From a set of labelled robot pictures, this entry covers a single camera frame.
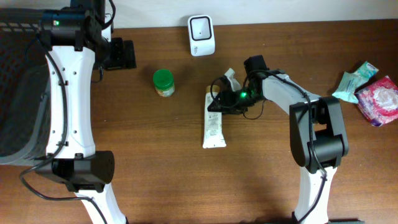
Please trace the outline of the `white tube package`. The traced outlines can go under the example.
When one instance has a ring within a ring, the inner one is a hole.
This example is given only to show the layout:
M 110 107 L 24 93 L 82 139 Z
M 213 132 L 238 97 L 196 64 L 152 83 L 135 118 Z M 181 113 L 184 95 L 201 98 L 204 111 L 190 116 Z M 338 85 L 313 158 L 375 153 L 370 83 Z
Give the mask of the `white tube package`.
M 209 112 L 208 107 L 213 102 L 211 94 L 216 96 L 220 91 L 219 86 L 214 86 L 212 91 L 211 86 L 206 87 L 205 95 L 205 109 L 204 109 L 204 137 L 203 145 L 204 149 L 226 147 L 226 141 L 224 140 L 222 132 L 222 113 L 220 112 Z

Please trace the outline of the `green lid jar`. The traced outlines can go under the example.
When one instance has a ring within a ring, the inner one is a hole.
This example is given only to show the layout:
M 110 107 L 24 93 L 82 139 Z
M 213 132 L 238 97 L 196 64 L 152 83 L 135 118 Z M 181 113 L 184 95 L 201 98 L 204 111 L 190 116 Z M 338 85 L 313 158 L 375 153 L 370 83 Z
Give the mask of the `green lid jar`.
M 170 70 L 160 69 L 153 75 L 156 92 L 163 97 L 171 96 L 175 91 L 174 77 Z

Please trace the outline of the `teal pouch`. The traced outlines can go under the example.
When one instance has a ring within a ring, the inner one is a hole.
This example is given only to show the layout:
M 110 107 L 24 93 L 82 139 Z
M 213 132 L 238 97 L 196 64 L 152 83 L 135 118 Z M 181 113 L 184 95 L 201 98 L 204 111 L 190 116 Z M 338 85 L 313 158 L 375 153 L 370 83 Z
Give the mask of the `teal pouch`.
M 357 88 L 361 87 L 367 81 L 368 79 L 361 75 L 345 72 L 338 88 L 332 93 L 332 96 L 349 103 L 358 104 L 358 99 L 354 93 Z

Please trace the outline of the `green white pocket tissue pack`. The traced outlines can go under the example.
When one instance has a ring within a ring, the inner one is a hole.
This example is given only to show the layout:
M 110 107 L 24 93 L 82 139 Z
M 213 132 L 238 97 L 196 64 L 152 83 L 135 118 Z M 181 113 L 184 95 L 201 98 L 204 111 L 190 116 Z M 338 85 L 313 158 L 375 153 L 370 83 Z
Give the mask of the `green white pocket tissue pack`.
M 363 78 L 370 79 L 379 71 L 378 68 L 370 64 L 369 62 L 364 62 L 358 69 L 357 74 Z

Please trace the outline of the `red purple tissue pack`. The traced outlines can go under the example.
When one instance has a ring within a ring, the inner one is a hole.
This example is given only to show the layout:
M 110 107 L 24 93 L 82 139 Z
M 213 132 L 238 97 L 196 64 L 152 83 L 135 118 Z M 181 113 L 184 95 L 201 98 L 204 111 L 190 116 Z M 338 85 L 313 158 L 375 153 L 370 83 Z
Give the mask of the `red purple tissue pack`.
M 371 125 L 380 127 L 397 119 L 397 85 L 385 76 L 355 93 L 358 108 Z

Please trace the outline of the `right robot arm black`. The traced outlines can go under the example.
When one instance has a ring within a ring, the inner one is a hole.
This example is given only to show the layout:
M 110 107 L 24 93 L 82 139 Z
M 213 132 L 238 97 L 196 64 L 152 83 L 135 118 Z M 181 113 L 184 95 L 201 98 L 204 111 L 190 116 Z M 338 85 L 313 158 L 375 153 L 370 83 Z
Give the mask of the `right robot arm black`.
M 270 69 L 262 55 L 244 61 L 246 78 L 239 84 L 228 70 L 206 90 L 207 113 L 245 115 L 257 102 L 273 102 L 289 116 L 290 151 L 300 167 L 298 203 L 293 223 L 329 223 L 331 182 L 349 151 L 340 102 L 310 93 L 281 69 Z

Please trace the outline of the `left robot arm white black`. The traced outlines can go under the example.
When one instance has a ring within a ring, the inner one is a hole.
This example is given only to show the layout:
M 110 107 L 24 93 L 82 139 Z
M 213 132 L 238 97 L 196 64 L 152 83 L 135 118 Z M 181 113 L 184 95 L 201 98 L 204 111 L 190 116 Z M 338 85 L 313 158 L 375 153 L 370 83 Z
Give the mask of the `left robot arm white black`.
M 93 223 L 127 223 L 111 181 L 111 151 L 97 151 L 91 130 L 90 87 L 94 70 L 136 66 L 130 40 L 112 37 L 113 15 L 107 1 L 72 1 L 60 10 L 46 10 L 36 41 L 50 73 L 50 134 L 45 154 L 32 172 L 73 192 Z

